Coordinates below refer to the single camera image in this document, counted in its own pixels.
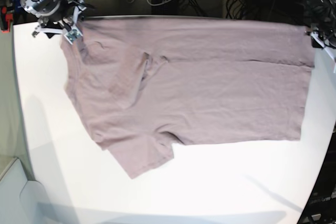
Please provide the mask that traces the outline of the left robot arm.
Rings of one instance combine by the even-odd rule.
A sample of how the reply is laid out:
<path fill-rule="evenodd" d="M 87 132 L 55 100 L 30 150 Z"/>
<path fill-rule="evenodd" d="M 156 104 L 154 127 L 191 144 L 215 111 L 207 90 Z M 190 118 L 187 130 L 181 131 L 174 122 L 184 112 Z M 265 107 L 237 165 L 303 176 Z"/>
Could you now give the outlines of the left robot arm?
<path fill-rule="evenodd" d="M 335 49 L 335 0 L 303 0 L 311 20 L 311 32 L 322 44 Z"/>

